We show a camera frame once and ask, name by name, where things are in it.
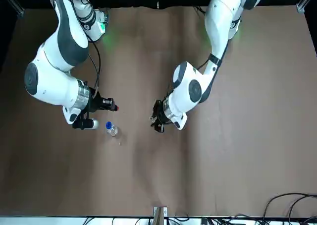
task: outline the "plastic bottle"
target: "plastic bottle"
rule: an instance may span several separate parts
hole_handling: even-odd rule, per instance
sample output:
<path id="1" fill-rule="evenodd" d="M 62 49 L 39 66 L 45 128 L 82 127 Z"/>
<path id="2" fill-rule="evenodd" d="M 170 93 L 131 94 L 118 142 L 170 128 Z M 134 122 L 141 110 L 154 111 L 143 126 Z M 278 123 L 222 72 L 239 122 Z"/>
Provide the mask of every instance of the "plastic bottle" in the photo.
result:
<path id="1" fill-rule="evenodd" d="M 115 136 L 118 134 L 117 126 L 109 121 L 106 123 L 106 130 L 107 130 L 107 133 L 110 134 L 111 136 Z"/>

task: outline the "blue bottle cap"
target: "blue bottle cap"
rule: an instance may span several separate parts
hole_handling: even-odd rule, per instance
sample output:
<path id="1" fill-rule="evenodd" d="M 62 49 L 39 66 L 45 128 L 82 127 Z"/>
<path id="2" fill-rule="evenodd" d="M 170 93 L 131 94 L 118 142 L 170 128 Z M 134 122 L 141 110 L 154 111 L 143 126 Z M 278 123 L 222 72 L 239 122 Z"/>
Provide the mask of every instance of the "blue bottle cap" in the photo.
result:
<path id="1" fill-rule="evenodd" d="M 108 122 L 106 123 L 106 128 L 107 128 L 107 129 L 111 129 L 111 127 L 112 127 L 112 123 L 108 121 Z"/>

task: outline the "brown table surface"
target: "brown table surface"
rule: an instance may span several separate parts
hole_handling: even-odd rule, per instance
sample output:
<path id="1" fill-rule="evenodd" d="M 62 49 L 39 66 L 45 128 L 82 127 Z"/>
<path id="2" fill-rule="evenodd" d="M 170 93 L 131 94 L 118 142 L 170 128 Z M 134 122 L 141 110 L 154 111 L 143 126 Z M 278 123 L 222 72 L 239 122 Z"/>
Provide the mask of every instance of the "brown table surface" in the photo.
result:
<path id="1" fill-rule="evenodd" d="M 309 30 L 294 6 L 245 11 L 229 43 L 212 93 L 188 113 L 186 127 L 165 134 L 150 127 L 183 61 L 210 53 L 204 18 L 193 8 L 121 8 L 109 12 L 100 93 L 119 112 L 97 112 L 98 130 L 73 130 L 60 106 L 24 90 L 26 65 L 55 30 L 53 10 L 27 10 L 17 21 L 0 75 L 0 214 L 260 216 L 269 198 L 316 193 L 317 59 Z M 90 53 L 97 62 L 93 46 Z M 73 75 L 93 85 L 86 60 Z M 120 138 L 106 134 L 107 120 Z M 272 204 L 284 216 L 295 197 Z M 312 199 L 295 216 L 316 210 Z"/>

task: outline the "green light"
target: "green light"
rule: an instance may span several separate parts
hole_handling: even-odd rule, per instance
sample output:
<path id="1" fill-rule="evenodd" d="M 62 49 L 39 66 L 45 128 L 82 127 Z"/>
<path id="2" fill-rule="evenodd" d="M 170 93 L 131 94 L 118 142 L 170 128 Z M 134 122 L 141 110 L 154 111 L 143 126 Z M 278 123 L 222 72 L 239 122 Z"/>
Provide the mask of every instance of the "green light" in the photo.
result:
<path id="1" fill-rule="evenodd" d="M 211 43 L 210 43 L 209 36 L 207 34 L 207 31 L 206 31 L 204 24 L 199 25 L 199 34 L 201 35 L 201 39 L 202 39 L 204 48 L 209 49 L 211 46 Z"/>
<path id="2" fill-rule="evenodd" d="M 111 29 L 107 29 L 107 33 L 102 38 L 102 43 L 107 50 L 111 51 L 115 47 L 115 43 L 118 41 L 118 33 Z"/>
<path id="3" fill-rule="evenodd" d="M 100 26 L 101 26 L 101 29 L 102 29 L 103 31 L 106 31 L 106 27 L 105 27 L 105 24 L 104 24 L 104 23 L 102 23 Z"/>

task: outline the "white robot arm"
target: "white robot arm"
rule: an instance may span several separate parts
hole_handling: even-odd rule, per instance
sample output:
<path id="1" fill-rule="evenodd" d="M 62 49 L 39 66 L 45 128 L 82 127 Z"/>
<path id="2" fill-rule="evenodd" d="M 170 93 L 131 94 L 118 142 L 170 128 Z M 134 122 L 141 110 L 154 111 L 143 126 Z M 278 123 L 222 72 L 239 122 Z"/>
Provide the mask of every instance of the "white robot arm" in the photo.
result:
<path id="1" fill-rule="evenodd" d="M 164 125 L 174 123 L 181 130 L 187 120 L 186 112 L 206 101 L 212 83 L 221 66 L 228 40 L 238 30 L 244 8 L 251 9 L 260 0 L 211 0 L 205 13 L 205 28 L 211 43 L 211 54 L 204 74 L 190 63 L 183 62 L 174 71 L 173 91 L 153 107 L 151 126 L 164 132 Z"/>
<path id="2" fill-rule="evenodd" d="M 58 27 L 28 64 L 25 88 L 38 100 L 63 106 L 66 121 L 74 128 L 95 129 L 98 122 L 89 119 L 89 112 L 117 111 L 118 107 L 113 99 L 102 98 L 97 89 L 71 76 L 70 70 L 88 56 L 86 34 L 92 41 L 97 40 L 105 32 L 102 24 L 107 18 L 93 10 L 86 0 L 50 1 L 58 17 Z"/>

